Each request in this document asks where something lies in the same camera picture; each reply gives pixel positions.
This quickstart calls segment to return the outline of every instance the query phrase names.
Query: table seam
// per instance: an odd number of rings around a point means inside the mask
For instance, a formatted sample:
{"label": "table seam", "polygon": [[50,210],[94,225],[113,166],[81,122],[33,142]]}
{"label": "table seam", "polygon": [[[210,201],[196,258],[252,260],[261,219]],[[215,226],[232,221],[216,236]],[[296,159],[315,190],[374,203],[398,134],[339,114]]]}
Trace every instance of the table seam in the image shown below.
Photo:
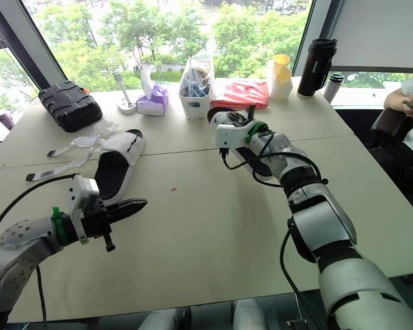
{"label": "table seam", "polygon": [[[348,137],[348,136],[356,136],[354,133],[352,134],[347,134],[347,135],[334,135],[334,136],[328,136],[328,137],[316,137],[316,138],[310,138],[310,139],[302,139],[302,140],[290,140],[291,142],[305,142],[305,141],[315,141],[315,140],[327,140],[327,139],[335,139],[335,138],[343,138],[343,137]],[[159,155],[171,155],[171,154],[176,154],[176,153],[194,153],[198,151],[212,151],[212,150],[218,150],[219,148],[205,148],[205,149],[196,149],[196,150],[187,150],[187,151],[172,151],[172,152],[162,152],[162,153],[146,153],[140,155],[140,157],[144,156],[159,156]],[[55,165],[55,164],[66,164],[73,162],[73,160],[70,161],[62,161],[62,162],[50,162],[50,163],[36,163],[36,164],[25,164],[25,165],[15,165],[15,166],[0,166],[0,169],[3,168],[20,168],[20,167],[31,167],[31,166],[42,166],[42,165]]]}

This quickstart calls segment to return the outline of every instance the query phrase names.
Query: red plastic bag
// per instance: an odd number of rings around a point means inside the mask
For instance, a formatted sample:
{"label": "red plastic bag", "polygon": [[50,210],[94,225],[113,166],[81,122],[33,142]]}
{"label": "red plastic bag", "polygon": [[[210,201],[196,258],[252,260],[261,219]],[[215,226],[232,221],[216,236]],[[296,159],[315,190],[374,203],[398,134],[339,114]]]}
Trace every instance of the red plastic bag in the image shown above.
{"label": "red plastic bag", "polygon": [[211,95],[213,107],[256,109],[268,106],[268,85],[265,80],[251,78],[216,78]]}

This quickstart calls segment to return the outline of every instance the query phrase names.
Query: white table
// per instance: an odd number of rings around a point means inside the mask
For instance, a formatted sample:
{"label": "white table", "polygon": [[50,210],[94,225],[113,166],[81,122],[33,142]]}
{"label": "white table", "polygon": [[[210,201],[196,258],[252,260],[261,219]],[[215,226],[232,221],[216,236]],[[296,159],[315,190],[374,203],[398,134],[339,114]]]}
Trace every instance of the white table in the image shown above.
{"label": "white table", "polygon": [[[329,178],[350,215],[358,248],[387,276],[413,272],[413,209],[354,136],[297,142]],[[0,212],[29,186],[29,170],[0,168]],[[81,171],[91,177],[96,161]],[[26,197],[0,231],[17,219],[65,209],[67,184]],[[126,198],[149,204],[112,226],[114,252],[102,239],[71,245],[42,263],[50,320],[106,316],[290,292],[279,247],[290,211],[280,189],[264,187],[241,168],[223,167],[216,151],[142,156]],[[300,289],[316,289],[317,268],[290,242],[286,264]],[[10,321],[41,319],[36,277]]]}
{"label": "white table", "polygon": [[[139,93],[132,91],[129,95],[135,99]],[[157,118],[137,113],[123,115],[116,109],[116,102],[122,98],[120,91],[94,94],[104,118],[113,120],[125,130],[140,129],[143,132],[143,155],[212,149],[213,134],[208,122],[186,118],[177,91],[170,90],[170,96],[166,116]],[[298,98],[294,90],[287,103],[273,102],[270,109],[257,110],[256,118],[267,121],[270,128],[285,133],[291,141],[353,135],[320,93],[304,100]],[[0,168],[74,160],[82,155],[80,151],[55,158],[47,158],[46,155],[78,136],[92,134],[92,126],[75,133],[64,132],[41,104],[32,105],[2,143],[0,149],[5,151],[0,150]]]}

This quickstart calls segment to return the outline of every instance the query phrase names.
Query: purple tissue box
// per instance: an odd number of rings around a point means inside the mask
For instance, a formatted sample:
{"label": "purple tissue box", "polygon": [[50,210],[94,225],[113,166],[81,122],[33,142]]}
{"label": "purple tissue box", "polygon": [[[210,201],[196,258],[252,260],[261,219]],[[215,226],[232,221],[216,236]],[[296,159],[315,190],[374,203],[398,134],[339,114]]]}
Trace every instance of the purple tissue box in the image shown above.
{"label": "purple tissue box", "polygon": [[159,84],[154,84],[151,97],[141,96],[136,101],[138,113],[150,116],[165,116],[168,104],[168,91]]}

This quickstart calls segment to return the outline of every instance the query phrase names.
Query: black zippered case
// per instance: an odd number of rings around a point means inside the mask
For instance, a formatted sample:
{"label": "black zippered case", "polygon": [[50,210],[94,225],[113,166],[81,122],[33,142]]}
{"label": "black zippered case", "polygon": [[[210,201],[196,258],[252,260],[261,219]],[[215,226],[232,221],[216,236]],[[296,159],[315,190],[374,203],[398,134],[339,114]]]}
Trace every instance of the black zippered case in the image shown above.
{"label": "black zippered case", "polygon": [[43,89],[39,99],[66,132],[82,129],[103,116],[94,98],[70,80]]}

